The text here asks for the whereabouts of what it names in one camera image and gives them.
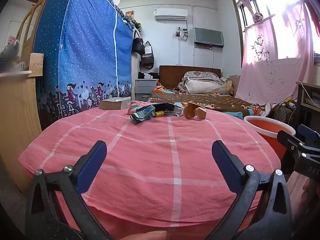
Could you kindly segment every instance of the floral pillow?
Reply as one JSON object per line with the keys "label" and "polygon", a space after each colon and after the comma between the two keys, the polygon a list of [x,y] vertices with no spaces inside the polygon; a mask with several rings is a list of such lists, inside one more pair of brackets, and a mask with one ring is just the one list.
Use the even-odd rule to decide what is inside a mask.
{"label": "floral pillow", "polygon": [[188,93],[186,88],[186,81],[188,79],[216,79],[218,80],[219,77],[217,74],[212,72],[202,72],[202,71],[188,71],[184,74],[182,81],[178,84],[178,89],[182,93]]}

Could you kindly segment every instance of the white bucket rim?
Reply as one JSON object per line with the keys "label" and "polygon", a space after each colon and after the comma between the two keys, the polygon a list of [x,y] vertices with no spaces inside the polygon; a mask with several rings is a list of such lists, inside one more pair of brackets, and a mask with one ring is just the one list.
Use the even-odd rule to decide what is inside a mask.
{"label": "white bucket rim", "polygon": [[290,125],[287,125],[286,123],[283,123],[283,122],[280,122],[280,121],[277,121],[277,120],[274,120],[274,119],[271,119],[271,118],[268,118],[268,117],[255,116],[255,115],[246,116],[243,120],[248,125],[250,125],[256,132],[258,132],[260,134],[263,134],[263,135],[266,135],[266,136],[269,136],[269,137],[272,137],[272,138],[277,138],[277,135],[278,135],[278,133],[276,133],[276,132],[271,132],[271,131],[268,131],[268,130],[264,130],[264,129],[262,129],[260,127],[257,127],[257,126],[255,126],[255,125],[253,125],[252,123],[249,122],[249,120],[254,120],[254,119],[263,120],[265,122],[271,122],[271,123],[278,124],[278,125],[282,126],[283,128],[286,128],[287,130],[289,130],[293,136],[296,135],[296,131]]}

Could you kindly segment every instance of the white pillow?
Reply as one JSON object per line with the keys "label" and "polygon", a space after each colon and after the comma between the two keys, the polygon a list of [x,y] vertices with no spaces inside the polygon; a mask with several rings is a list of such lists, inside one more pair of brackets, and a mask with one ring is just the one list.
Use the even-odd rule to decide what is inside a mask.
{"label": "white pillow", "polygon": [[189,79],[186,81],[186,87],[190,94],[204,94],[204,93],[220,93],[229,94],[228,88],[225,84],[220,85],[215,81],[203,81]]}

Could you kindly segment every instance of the wooden headboard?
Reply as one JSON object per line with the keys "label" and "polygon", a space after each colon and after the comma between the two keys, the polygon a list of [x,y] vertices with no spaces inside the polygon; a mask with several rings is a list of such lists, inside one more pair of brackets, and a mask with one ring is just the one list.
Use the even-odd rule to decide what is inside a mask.
{"label": "wooden headboard", "polygon": [[165,88],[173,89],[181,82],[184,74],[188,71],[212,72],[221,77],[221,69],[207,67],[189,67],[189,66],[159,66],[159,82]]}

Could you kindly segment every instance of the black handbag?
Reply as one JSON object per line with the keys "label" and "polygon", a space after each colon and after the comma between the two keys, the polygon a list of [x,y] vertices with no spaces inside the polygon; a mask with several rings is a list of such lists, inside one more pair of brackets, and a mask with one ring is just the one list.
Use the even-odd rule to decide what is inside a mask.
{"label": "black handbag", "polygon": [[151,47],[151,55],[148,57],[143,57],[143,56],[141,57],[140,67],[152,69],[155,64],[155,57],[153,56],[153,49],[152,49],[150,42],[147,41],[146,46],[147,46],[147,44],[149,44]]}
{"label": "black handbag", "polygon": [[145,54],[145,50],[144,50],[144,45],[143,45],[143,39],[142,38],[134,38],[133,39],[133,43],[132,43],[132,51],[133,52],[137,52],[138,54],[140,54],[141,56],[143,54]]}

